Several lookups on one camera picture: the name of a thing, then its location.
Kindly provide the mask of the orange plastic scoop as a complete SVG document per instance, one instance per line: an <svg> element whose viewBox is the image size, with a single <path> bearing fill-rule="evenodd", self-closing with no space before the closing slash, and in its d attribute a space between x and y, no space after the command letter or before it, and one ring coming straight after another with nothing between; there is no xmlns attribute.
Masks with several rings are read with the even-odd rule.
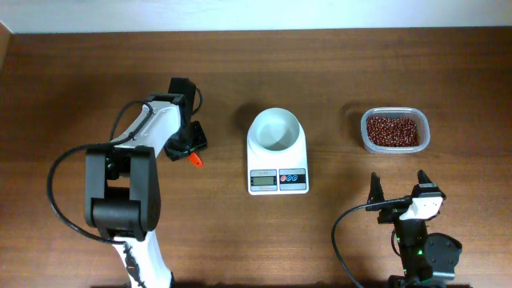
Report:
<svg viewBox="0 0 512 288"><path fill-rule="evenodd" d="M198 153L193 152L187 156L188 161L196 166L197 168L203 168L204 164L201 158L199 157Z"/></svg>

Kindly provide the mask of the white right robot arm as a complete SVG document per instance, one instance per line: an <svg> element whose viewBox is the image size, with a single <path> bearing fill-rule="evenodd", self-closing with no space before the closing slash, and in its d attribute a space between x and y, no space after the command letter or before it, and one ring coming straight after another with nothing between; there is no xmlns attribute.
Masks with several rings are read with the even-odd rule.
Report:
<svg viewBox="0 0 512 288"><path fill-rule="evenodd" d="M411 194L384 198L380 177L372 173L367 203L377 211L379 224L392 224L392 247L401 259L403 275L391 275L388 287L445 287L455 278L462 244L442 233L428 233L426 223L435 218L446 195L423 170Z"/></svg>

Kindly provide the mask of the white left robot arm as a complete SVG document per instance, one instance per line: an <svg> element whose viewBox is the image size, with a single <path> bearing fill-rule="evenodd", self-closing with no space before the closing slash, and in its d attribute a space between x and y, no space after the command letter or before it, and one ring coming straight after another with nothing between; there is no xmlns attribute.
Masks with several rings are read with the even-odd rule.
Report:
<svg viewBox="0 0 512 288"><path fill-rule="evenodd" d="M152 94L139 116L105 148L86 152L85 219L117 251L130 287L171 287L156 226L161 214L157 157L176 161L196 151L197 95Z"/></svg>

